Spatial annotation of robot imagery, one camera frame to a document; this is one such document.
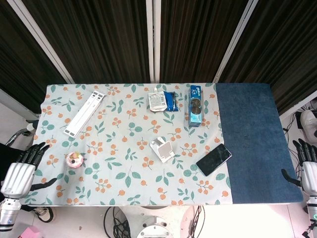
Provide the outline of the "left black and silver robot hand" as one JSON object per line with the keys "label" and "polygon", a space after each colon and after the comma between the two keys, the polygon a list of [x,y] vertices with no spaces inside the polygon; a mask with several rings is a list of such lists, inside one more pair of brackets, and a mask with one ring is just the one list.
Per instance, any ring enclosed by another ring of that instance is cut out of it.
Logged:
{"label": "left black and silver robot hand", "polygon": [[46,183],[33,184],[35,171],[49,147],[42,142],[20,153],[8,152],[7,156],[13,158],[15,155],[16,160],[8,167],[1,186],[0,192],[5,198],[21,199],[30,191],[49,187],[56,182],[57,178],[53,178]]}

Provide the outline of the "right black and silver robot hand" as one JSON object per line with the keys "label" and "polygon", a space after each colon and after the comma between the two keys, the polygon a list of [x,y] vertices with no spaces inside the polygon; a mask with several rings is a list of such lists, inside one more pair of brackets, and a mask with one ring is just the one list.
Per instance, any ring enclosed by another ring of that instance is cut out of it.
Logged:
{"label": "right black and silver robot hand", "polygon": [[301,180],[291,178],[285,169],[282,169],[283,177],[290,183],[301,187],[310,197],[317,196],[317,148],[300,139],[293,140],[297,149]]}

